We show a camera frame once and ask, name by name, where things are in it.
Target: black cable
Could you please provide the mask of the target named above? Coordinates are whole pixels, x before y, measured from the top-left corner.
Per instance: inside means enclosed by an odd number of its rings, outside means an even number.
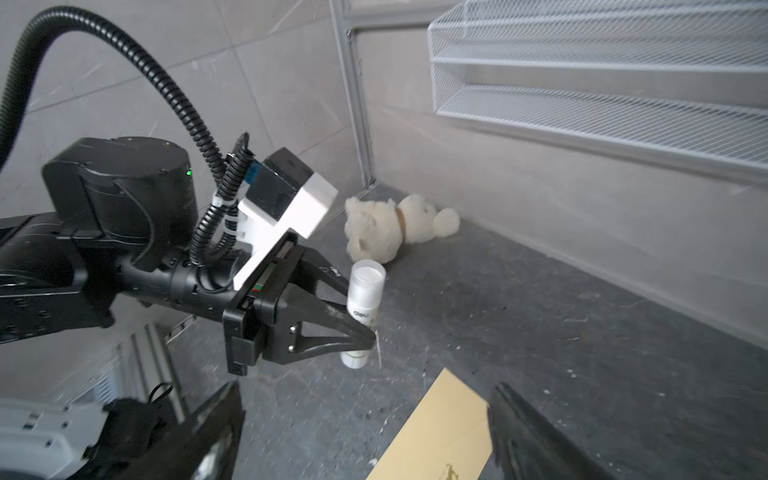
[[[221,179],[221,183],[219,183],[216,195],[227,202],[237,198],[237,191],[240,189],[248,169],[253,164],[253,153],[248,150],[249,139],[248,133],[240,135],[240,138],[237,139],[232,157],[227,165],[227,172]],[[237,203],[233,205],[220,205],[218,207],[211,204],[208,207],[192,235],[192,244],[190,246],[190,261],[192,264],[197,266],[213,266],[234,246],[237,237],[225,232],[215,247],[208,247],[216,233],[216,229],[219,227],[219,223],[221,223],[224,215],[227,214],[232,217],[237,216]],[[237,229],[237,222],[227,220],[224,224],[230,230]]]
[[[229,290],[230,286],[232,286],[232,282],[235,279],[235,272],[242,267],[242,265],[240,265],[240,260],[241,260],[242,255],[243,255],[243,253],[240,252],[240,254],[238,254],[237,257],[232,262],[232,265],[230,266],[229,275],[227,275],[227,282],[224,285],[219,286],[218,288],[214,288],[214,289],[209,289],[207,286],[205,286],[205,284],[200,279],[200,271],[203,269],[203,267],[201,267],[201,266],[196,268],[195,272],[194,272],[194,278],[197,281],[197,285],[200,285],[200,288],[202,288],[203,290],[205,290],[208,293],[222,293],[222,292],[226,292],[227,290]],[[206,274],[208,275],[208,283],[213,285],[214,282],[213,282],[213,280],[210,279],[210,270],[206,270]]]
[[[173,108],[218,184],[227,166],[205,123],[176,82],[122,29],[100,15],[76,7],[53,7],[38,13],[16,44],[0,106],[0,170],[16,141],[45,52],[56,38],[68,31],[83,31],[106,41],[138,68]]]
[[[226,201],[235,200],[237,190],[253,163],[253,154],[248,150],[247,134],[238,140],[238,148],[232,160],[225,162],[200,115],[154,58],[130,35],[106,18],[76,7],[53,7],[40,12],[27,24],[18,40],[0,105],[0,170],[5,166],[18,136],[45,52],[56,38],[68,31],[83,31],[106,41],[150,81],[174,110],[203,154],[218,186],[217,196]],[[225,233],[215,247],[209,248],[225,214],[236,217],[237,205],[211,205],[200,219],[190,248],[190,259],[195,265],[213,265],[235,244],[237,238]],[[236,222],[227,221],[225,224],[231,230],[237,228]]]
[[[165,392],[162,392],[159,397],[156,399],[152,399],[154,397],[154,394],[157,393],[157,391],[163,387],[167,387]],[[160,382],[158,383],[150,392],[149,397],[147,398],[147,403],[156,403],[164,399],[165,397],[169,396],[171,392],[174,391],[174,385],[170,382]]]

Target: glue stick cap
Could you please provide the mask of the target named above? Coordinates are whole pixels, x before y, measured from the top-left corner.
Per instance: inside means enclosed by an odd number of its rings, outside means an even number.
[[[386,270],[373,260],[360,260],[352,265],[347,301],[362,308],[376,308],[382,301]]]
[[[370,355],[371,353],[368,351],[362,356],[351,356],[349,352],[341,352],[341,363],[348,366],[350,369],[361,369],[368,362],[368,357]]]

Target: cardboard sheet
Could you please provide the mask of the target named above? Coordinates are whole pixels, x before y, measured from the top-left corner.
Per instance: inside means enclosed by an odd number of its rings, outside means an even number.
[[[488,403],[443,369],[368,480],[477,480],[491,450]]]

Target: white cable tie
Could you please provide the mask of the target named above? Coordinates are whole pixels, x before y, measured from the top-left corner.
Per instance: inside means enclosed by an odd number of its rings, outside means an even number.
[[[224,200],[222,197],[219,197],[216,194],[214,194],[214,196],[210,199],[210,204],[213,205],[214,207],[221,207],[222,205],[231,207],[236,203],[237,203],[237,198],[234,198],[232,200]]]

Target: metal frame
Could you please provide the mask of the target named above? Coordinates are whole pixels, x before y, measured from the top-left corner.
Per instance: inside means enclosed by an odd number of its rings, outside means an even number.
[[[366,103],[359,71],[359,57],[356,52],[356,34],[364,30],[386,28],[426,27],[458,4],[458,0],[441,0],[432,2],[415,2],[394,4],[375,8],[350,9],[349,0],[329,0],[331,16],[339,48],[344,85],[346,87],[349,112],[352,118],[353,135],[357,146],[358,160],[362,171],[363,186],[369,187],[376,180],[372,164],[371,134],[366,113]],[[765,185],[766,175],[756,174],[754,169],[745,170],[731,164],[703,164],[701,161],[690,161],[688,158],[658,154],[645,154],[635,149],[628,151],[615,146],[606,145],[599,141],[578,141],[569,137],[530,130],[517,131],[514,127],[495,126],[491,124],[468,124],[456,120],[470,130],[484,131],[540,141],[560,147],[588,151],[592,154],[611,155],[631,161],[655,164],[660,167],[672,168],[706,176],[735,180],[739,182]]]
[[[404,28],[427,26],[458,0],[450,2],[418,2],[387,7],[350,10],[348,0],[329,0],[333,33],[339,50],[342,78],[349,104],[349,117],[355,138],[357,159],[362,172],[362,185],[368,187],[376,181],[373,170],[371,135],[366,112],[366,98],[362,91],[360,60],[355,45],[357,32],[373,28]]]
[[[343,18],[349,30],[371,28],[425,27],[455,7],[458,0],[416,2],[386,7],[361,8],[347,12]]]

